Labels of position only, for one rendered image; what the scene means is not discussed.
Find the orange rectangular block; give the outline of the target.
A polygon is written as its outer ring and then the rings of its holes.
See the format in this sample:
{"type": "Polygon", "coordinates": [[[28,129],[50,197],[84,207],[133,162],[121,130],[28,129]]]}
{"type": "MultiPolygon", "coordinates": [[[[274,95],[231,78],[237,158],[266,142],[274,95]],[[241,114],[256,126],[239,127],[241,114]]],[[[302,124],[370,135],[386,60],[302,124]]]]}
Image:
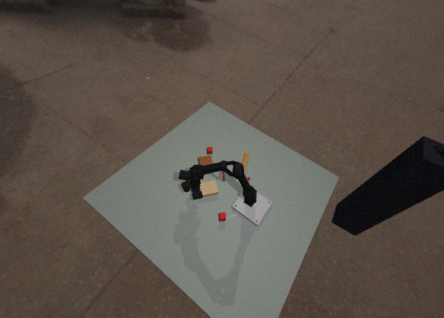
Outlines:
{"type": "Polygon", "coordinates": [[[249,154],[245,153],[244,159],[242,161],[242,164],[243,164],[243,167],[244,167],[244,171],[245,171],[245,168],[246,168],[246,163],[247,163],[247,160],[248,160],[248,156],[249,156],[249,154]]]}

